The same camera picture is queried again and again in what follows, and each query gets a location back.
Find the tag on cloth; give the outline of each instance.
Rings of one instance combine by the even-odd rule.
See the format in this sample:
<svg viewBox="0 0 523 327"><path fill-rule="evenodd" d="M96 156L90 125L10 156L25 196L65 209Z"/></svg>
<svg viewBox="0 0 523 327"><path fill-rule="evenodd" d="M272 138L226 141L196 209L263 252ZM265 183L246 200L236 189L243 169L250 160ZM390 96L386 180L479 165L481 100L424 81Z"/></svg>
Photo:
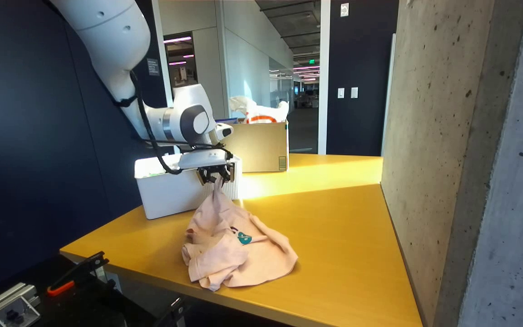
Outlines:
<svg viewBox="0 0 523 327"><path fill-rule="evenodd" d="M297 261L288 240L234 205L221 181L194 210L181 256L190 281L210 290L259 285L288 274Z"/></svg>

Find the pink cloth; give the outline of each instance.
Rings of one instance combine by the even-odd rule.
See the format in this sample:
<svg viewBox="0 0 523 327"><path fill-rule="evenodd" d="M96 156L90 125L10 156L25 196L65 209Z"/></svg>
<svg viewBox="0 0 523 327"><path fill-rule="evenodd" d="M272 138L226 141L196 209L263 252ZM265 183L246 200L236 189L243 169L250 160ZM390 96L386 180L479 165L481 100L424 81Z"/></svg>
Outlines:
<svg viewBox="0 0 523 327"><path fill-rule="evenodd" d="M190 281L210 290L259 285L288 274L297 261L288 240L234 205L219 183L196 209L181 256Z"/></svg>

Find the cardboard box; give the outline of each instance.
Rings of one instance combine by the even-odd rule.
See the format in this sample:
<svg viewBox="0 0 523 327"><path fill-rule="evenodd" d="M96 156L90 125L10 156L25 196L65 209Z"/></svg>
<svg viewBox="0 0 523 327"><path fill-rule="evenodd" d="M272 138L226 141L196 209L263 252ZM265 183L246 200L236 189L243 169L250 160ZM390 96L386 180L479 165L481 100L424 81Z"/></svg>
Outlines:
<svg viewBox="0 0 523 327"><path fill-rule="evenodd" d="M223 183L223 192L239 200L241 167L234 163L234 180ZM192 210L212 190L212 183L201 183L196 169L185 169L179 174L167 174L157 158L141 158L134 161L134 178L147 220Z"/></svg>
<svg viewBox="0 0 523 327"><path fill-rule="evenodd" d="M286 170L288 127L281 123L236 123L234 134L223 143L239 158L243 172Z"/></svg>

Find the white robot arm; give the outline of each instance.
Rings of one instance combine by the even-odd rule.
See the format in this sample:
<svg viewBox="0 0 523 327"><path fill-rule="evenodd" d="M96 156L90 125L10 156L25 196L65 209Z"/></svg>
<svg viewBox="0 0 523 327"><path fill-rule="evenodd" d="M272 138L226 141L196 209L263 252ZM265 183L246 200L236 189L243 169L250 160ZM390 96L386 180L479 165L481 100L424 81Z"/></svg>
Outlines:
<svg viewBox="0 0 523 327"><path fill-rule="evenodd" d="M94 71L141 140L148 140L152 132L157 141L214 145L230 134L230 127L214 121L208 98L197 83L176 89L172 107L154 109L136 98L130 71L145 56L150 31L134 0L50 0L50 3L78 32Z"/></svg>

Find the orange table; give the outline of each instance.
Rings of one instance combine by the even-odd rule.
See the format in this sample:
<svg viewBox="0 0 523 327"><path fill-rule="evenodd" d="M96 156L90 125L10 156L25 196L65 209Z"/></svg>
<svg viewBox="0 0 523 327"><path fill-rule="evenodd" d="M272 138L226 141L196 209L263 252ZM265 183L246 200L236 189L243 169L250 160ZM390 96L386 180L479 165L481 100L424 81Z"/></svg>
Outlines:
<svg viewBox="0 0 523 327"><path fill-rule="evenodd" d="M292 154L286 172L243 176L243 205L290 238L292 274L246 289L203 290L179 249L192 212L145 220L137 207L65 245L103 250L117 274L290 325L421 325L379 189L381 158Z"/></svg>

